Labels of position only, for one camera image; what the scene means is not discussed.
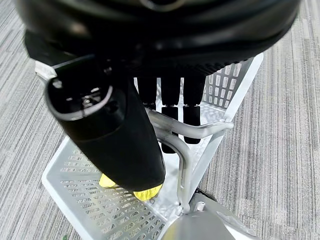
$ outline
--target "perforated metal tray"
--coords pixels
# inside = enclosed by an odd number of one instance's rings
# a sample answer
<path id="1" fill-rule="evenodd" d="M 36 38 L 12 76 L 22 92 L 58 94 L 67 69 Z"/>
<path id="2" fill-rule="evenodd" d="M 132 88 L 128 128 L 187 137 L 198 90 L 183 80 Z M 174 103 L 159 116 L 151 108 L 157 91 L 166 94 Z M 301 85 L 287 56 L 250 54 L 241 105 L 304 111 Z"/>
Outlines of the perforated metal tray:
<path id="1" fill-rule="evenodd" d="M 232 120 L 263 60 L 263 54 L 246 62 L 232 64 L 208 76 L 201 106 L 201 124 Z M 42 64 L 36 72 L 46 79 Z M 160 87 L 156 102 L 161 110 Z M 183 119 L 183 96 L 179 120 Z M 197 188 L 210 164 L 223 132 L 189 145 L 194 153 L 191 193 Z M 99 186 L 101 173 L 67 137 L 46 167 L 42 182 L 58 207 L 84 240 L 161 239 L 168 225 L 177 218 L 179 157 L 163 154 L 166 176 L 157 197 L 141 202 L 122 187 Z"/>

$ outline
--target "yellow tip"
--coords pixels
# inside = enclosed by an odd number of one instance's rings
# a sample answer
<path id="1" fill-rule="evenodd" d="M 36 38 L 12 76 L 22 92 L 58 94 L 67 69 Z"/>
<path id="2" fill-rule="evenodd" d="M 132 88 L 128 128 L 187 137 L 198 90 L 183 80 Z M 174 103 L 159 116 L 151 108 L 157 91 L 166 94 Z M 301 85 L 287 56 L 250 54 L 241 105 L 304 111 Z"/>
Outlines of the yellow tip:
<path id="1" fill-rule="evenodd" d="M 153 187 L 151 189 L 148 189 L 148 190 L 134 191 L 133 194 L 140 201 L 147 201 L 147 200 L 153 198 L 155 195 L 157 195 L 158 192 L 160 191 L 161 187 L 162 187 L 162 184 L 159 186 Z"/>
<path id="2" fill-rule="evenodd" d="M 102 174 L 99 181 L 99 185 L 103 188 L 111 188 L 114 185 L 116 185 L 116 183 L 112 181 L 110 178 L 108 178 L 106 175 Z"/>

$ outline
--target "striped carpet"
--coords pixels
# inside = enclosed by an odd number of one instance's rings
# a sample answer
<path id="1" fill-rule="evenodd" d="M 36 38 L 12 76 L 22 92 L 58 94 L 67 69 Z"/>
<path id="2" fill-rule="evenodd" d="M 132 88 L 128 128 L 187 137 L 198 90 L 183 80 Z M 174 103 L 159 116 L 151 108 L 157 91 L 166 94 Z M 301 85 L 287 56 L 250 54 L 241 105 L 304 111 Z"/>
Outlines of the striped carpet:
<path id="1" fill-rule="evenodd" d="M 64 138 L 24 27 L 0 1 L 0 239 L 80 237 L 41 184 Z M 320 2 L 305 0 L 264 62 L 200 187 L 264 240 L 320 239 Z"/>

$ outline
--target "metal bracket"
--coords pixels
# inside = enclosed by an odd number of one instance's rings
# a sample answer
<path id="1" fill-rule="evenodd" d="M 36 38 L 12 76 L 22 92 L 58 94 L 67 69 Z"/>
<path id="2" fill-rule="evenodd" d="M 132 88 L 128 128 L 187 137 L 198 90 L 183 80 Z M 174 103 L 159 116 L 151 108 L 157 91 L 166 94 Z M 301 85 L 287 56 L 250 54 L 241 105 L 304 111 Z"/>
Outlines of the metal bracket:
<path id="1" fill-rule="evenodd" d="M 155 110 L 145 109 L 151 124 L 153 125 L 155 135 L 159 142 L 168 145 L 179 156 L 179 171 L 177 197 L 182 206 L 181 212 L 187 214 L 190 212 L 189 196 L 191 191 L 192 180 L 192 161 L 193 155 L 188 145 L 179 137 L 172 134 L 177 134 L 202 139 L 220 131 L 233 128 L 231 122 L 213 122 L 201 126 L 191 126 L 168 116 L 165 116 Z"/>

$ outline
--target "perforated panel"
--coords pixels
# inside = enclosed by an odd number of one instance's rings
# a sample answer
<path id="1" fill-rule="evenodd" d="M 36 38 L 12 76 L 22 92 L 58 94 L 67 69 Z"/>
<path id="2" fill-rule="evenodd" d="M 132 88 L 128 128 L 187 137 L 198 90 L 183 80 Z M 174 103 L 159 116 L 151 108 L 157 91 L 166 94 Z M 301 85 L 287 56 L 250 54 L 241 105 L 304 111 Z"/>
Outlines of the perforated panel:
<path id="1" fill-rule="evenodd" d="M 205 81 L 202 101 L 223 109 L 228 108 L 235 95 L 252 58 L 244 64 L 231 64 L 208 76 Z"/>
<path id="2" fill-rule="evenodd" d="M 61 172 L 99 172 L 77 149 L 64 165 Z M 122 187 L 104 188 L 97 179 L 61 180 L 60 183 L 106 240 L 155 240 L 165 225 L 143 202 Z"/>

